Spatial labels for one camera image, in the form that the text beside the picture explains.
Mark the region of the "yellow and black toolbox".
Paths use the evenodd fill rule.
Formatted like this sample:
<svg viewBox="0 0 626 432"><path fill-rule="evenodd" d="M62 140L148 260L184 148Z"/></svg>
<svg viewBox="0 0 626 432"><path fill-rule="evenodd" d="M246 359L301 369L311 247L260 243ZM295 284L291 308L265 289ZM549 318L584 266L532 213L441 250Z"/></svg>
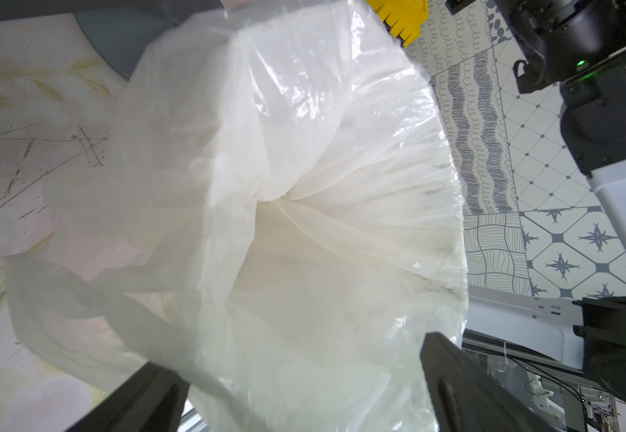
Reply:
<svg viewBox="0 0 626 432"><path fill-rule="evenodd" d="M421 27L430 14L427 0L367 0L366 3L404 47L421 35Z"/></svg>

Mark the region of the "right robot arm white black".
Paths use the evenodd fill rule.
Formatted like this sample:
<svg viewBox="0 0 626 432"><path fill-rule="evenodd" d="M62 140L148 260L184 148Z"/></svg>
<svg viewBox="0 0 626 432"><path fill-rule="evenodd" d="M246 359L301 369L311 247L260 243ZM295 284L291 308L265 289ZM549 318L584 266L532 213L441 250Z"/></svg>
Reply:
<svg viewBox="0 0 626 432"><path fill-rule="evenodd" d="M523 52L518 90L552 84L563 98L560 133L626 251L626 1L500 1ZM584 300L583 371L626 401L626 298Z"/></svg>

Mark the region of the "clear plastic trash bag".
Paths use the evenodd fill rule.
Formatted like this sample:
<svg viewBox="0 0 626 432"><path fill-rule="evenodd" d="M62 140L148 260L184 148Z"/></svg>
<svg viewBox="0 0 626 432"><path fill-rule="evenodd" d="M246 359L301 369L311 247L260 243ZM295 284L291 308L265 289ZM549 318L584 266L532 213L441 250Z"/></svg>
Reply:
<svg viewBox="0 0 626 432"><path fill-rule="evenodd" d="M428 74L363 1L259 1L150 43L107 158L43 187L8 258L19 341L113 391L173 370L214 431L435 431L463 198Z"/></svg>

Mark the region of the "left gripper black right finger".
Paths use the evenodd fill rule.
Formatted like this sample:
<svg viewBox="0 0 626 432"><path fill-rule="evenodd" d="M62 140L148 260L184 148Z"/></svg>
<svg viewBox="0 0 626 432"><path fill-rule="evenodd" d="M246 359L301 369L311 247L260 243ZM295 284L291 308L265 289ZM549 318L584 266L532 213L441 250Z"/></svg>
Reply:
<svg viewBox="0 0 626 432"><path fill-rule="evenodd" d="M440 332L428 333L420 352L440 431L552 431Z"/></svg>

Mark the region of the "black computer monitor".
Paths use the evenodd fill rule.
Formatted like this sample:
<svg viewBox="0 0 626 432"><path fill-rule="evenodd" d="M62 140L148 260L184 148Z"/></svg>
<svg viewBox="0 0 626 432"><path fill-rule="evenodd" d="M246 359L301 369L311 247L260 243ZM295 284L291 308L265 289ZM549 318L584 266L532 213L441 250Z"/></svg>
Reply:
<svg viewBox="0 0 626 432"><path fill-rule="evenodd" d="M91 46L124 79L145 47L219 0L0 0L0 22L72 14Z"/></svg>

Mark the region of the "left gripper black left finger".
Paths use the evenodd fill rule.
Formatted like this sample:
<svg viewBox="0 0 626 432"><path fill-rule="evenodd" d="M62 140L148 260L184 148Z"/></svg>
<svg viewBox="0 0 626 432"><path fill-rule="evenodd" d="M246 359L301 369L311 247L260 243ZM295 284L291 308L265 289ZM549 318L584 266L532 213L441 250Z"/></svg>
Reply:
<svg viewBox="0 0 626 432"><path fill-rule="evenodd" d="M189 389L176 372L146 363L68 432L176 432Z"/></svg>

